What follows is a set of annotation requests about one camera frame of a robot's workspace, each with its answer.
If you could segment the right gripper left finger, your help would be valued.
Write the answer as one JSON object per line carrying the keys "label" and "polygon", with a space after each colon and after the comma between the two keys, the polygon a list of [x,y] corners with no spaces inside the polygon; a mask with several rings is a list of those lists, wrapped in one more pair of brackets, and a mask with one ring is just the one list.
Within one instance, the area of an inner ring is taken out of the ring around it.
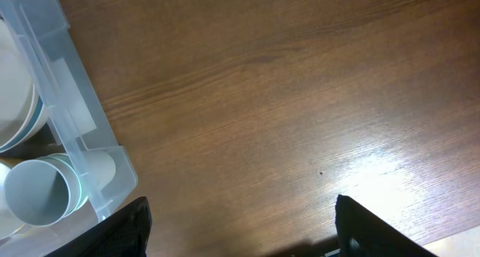
{"label": "right gripper left finger", "polygon": [[47,257],[146,257],[149,201],[139,197]]}

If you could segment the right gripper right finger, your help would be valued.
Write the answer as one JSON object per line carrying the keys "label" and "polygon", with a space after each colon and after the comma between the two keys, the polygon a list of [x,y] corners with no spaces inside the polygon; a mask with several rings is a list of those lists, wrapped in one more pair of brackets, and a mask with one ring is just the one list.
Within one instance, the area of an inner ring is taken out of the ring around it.
{"label": "right gripper right finger", "polygon": [[344,257],[436,257],[349,196],[337,197],[335,226]]}

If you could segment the green paper cup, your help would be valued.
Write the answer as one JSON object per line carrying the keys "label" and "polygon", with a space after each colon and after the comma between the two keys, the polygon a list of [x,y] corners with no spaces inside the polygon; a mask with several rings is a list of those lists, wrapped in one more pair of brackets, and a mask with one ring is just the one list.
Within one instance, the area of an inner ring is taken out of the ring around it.
{"label": "green paper cup", "polygon": [[82,185],[82,182],[80,181],[80,176],[77,174],[77,171],[75,170],[70,158],[66,153],[56,153],[56,154],[51,154],[49,157],[55,158],[57,160],[60,160],[67,164],[69,168],[73,171],[73,173],[76,175],[76,179],[78,180],[79,183],[79,189],[80,189],[80,198],[79,201],[76,204],[76,207],[72,210],[72,213],[79,210],[87,201],[88,201],[88,196],[86,191],[84,190],[84,187]]}

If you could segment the cream paper cup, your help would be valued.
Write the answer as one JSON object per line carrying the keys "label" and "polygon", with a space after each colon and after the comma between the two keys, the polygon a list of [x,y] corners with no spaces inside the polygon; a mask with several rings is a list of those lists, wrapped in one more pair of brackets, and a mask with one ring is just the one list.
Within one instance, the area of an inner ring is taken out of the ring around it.
{"label": "cream paper cup", "polygon": [[87,151],[85,161],[93,190],[102,190],[116,175],[116,163],[105,151]]}

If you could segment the grey paper cup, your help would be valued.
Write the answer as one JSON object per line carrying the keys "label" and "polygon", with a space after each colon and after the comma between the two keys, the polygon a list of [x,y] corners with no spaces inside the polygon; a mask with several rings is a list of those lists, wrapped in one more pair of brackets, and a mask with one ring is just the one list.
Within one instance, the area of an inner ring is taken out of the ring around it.
{"label": "grey paper cup", "polygon": [[52,157],[22,161],[4,182],[8,210],[30,226],[51,226],[72,214],[80,199],[76,175]]}

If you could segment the dark blue bowl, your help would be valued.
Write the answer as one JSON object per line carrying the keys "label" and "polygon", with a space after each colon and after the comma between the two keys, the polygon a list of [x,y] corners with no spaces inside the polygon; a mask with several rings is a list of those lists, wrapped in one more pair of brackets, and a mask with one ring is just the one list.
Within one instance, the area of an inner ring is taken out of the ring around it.
{"label": "dark blue bowl", "polygon": [[25,128],[12,140],[9,141],[6,145],[1,146],[1,152],[5,152],[9,149],[12,149],[19,143],[25,141],[31,134],[33,134],[34,127],[38,124],[40,118],[41,118],[41,113],[43,110],[43,101],[39,97],[37,100],[37,105],[34,108],[34,112],[30,119],[27,122],[27,125]]}

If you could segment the cream bowl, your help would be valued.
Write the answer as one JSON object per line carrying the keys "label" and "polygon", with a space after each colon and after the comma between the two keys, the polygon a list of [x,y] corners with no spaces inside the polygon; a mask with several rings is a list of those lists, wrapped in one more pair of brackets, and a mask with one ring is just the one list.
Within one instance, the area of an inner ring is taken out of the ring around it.
{"label": "cream bowl", "polygon": [[26,128],[35,110],[33,81],[8,24],[1,19],[1,147]]}
{"label": "cream bowl", "polygon": [[33,131],[33,134],[31,134],[26,140],[28,140],[29,138],[33,137],[33,135],[35,135],[48,121],[49,119],[49,115],[47,114],[47,110],[46,108],[43,106],[43,110],[42,110],[42,113],[41,113],[41,117],[40,117],[40,120],[39,122],[37,123],[37,125],[34,127],[34,131]]}

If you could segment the clear plastic storage bin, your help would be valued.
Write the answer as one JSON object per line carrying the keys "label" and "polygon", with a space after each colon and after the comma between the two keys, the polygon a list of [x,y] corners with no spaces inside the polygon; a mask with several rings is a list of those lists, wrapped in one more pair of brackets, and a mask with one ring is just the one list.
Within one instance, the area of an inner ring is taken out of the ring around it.
{"label": "clear plastic storage bin", "polygon": [[[49,115],[49,128],[88,196],[79,210],[58,223],[27,226],[1,244],[2,256],[45,256],[114,214],[138,178],[83,67],[59,0],[1,0],[1,16],[28,65]],[[91,188],[87,151],[105,151],[115,161],[115,176],[102,190]]]}

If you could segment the white small bowl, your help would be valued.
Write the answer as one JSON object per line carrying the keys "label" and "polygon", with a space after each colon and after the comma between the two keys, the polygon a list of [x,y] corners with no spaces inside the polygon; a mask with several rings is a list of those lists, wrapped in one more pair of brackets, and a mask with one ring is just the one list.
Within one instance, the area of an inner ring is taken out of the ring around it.
{"label": "white small bowl", "polygon": [[1,239],[10,237],[18,232],[23,226],[23,222],[19,221],[9,210],[5,201],[5,179],[10,170],[20,163],[20,159],[1,158]]}

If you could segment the cream bowl inside bin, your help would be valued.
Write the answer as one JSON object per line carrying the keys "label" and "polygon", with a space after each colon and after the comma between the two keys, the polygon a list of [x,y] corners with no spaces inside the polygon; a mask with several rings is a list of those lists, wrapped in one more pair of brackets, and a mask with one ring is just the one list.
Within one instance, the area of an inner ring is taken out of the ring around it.
{"label": "cream bowl inside bin", "polygon": [[49,119],[49,115],[47,114],[47,110],[46,108],[43,106],[43,110],[42,110],[42,113],[41,113],[41,117],[40,117],[40,120],[39,122],[37,123],[37,125],[34,127],[34,131],[33,131],[33,134],[31,134],[26,140],[28,140],[29,138],[33,137],[33,135],[35,135],[48,121]]}

